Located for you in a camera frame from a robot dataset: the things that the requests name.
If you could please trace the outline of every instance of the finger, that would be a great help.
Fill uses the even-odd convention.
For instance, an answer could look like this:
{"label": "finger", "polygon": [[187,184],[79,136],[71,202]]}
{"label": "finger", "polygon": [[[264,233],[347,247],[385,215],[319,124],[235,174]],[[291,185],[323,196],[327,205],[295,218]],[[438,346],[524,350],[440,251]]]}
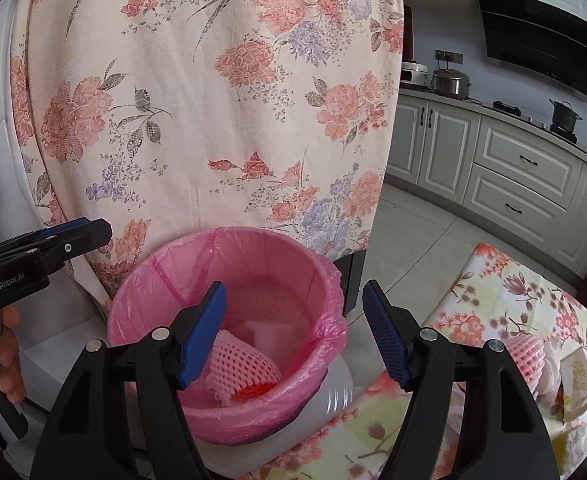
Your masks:
{"label": "finger", "polygon": [[22,370],[20,370],[19,360],[7,368],[0,367],[0,391],[2,393],[8,396],[20,386],[24,386],[24,383],[22,382]]}
{"label": "finger", "polygon": [[8,368],[17,359],[20,348],[12,330],[4,329],[0,334],[0,365]]}
{"label": "finger", "polygon": [[15,305],[9,305],[2,309],[2,325],[14,329],[20,324],[20,311]]}

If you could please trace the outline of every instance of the white tile floor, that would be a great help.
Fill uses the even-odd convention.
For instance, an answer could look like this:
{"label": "white tile floor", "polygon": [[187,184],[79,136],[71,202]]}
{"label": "white tile floor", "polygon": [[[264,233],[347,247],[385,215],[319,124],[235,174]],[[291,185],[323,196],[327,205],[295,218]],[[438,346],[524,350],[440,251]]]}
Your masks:
{"label": "white tile floor", "polygon": [[[407,308],[419,323],[433,312],[473,249],[486,242],[570,294],[575,290],[500,238],[404,190],[385,184],[367,249],[362,286],[376,279],[391,304]],[[384,364],[363,315],[362,294],[347,315],[343,357],[356,387],[368,386]]]}

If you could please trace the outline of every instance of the blue gripper pad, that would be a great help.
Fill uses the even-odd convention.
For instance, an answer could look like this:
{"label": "blue gripper pad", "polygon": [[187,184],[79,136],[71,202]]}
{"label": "blue gripper pad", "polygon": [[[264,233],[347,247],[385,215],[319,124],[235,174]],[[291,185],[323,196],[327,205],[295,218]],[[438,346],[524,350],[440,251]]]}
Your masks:
{"label": "blue gripper pad", "polygon": [[207,362],[215,336],[227,312],[227,289],[219,283],[202,301],[204,305],[200,304],[200,317],[182,345],[182,364],[177,379],[184,388],[200,377]]}
{"label": "blue gripper pad", "polygon": [[387,298],[377,290],[378,288],[379,286],[376,288],[371,282],[365,285],[363,309],[389,377],[404,389],[409,386],[411,380],[407,345],[387,313],[385,307],[385,303],[388,303]]}

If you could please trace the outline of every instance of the floral cloth cover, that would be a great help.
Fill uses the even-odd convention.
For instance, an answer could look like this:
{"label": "floral cloth cover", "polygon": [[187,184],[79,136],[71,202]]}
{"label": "floral cloth cover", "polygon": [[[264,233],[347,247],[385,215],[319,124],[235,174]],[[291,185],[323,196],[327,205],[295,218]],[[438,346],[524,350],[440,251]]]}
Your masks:
{"label": "floral cloth cover", "polygon": [[[532,333],[545,341],[554,339],[560,359],[578,349],[587,355],[587,309],[539,274],[486,244],[475,248],[427,325],[461,344],[481,346],[486,339],[505,340]],[[538,404],[561,478],[566,479],[587,456],[587,410],[565,422],[564,406],[569,400],[562,389],[553,397],[551,402],[539,397]],[[384,372],[341,416],[240,480],[376,479],[410,398]],[[463,405],[464,394],[455,385],[450,415],[459,413]],[[448,424],[434,479],[451,472],[458,439],[454,425]],[[505,466],[516,459],[506,457]]]}
{"label": "floral cloth cover", "polygon": [[221,225],[364,249],[402,0],[19,0],[11,105],[48,225],[105,218],[68,270],[105,307],[144,256]]}

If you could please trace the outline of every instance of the floral tablecloth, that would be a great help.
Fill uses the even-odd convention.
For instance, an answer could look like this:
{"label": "floral tablecloth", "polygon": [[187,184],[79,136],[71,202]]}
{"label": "floral tablecloth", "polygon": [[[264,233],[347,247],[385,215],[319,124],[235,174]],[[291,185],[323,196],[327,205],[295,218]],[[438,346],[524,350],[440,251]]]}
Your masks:
{"label": "floral tablecloth", "polygon": [[[451,341],[474,346],[491,338],[506,340],[532,333],[553,342],[558,359],[580,351],[587,361],[587,309],[539,274],[486,244],[475,248],[427,325]],[[343,414],[240,480],[376,479],[410,398],[384,372]],[[587,409],[566,422],[565,403],[569,399],[562,388],[551,398],[538,396],[537,402],[565,479],[587,456]],[[464,394],[455,385],[450,414],[462,404]],[[447,425],[434,479],[451,471],[458,439],[454,425]]]}

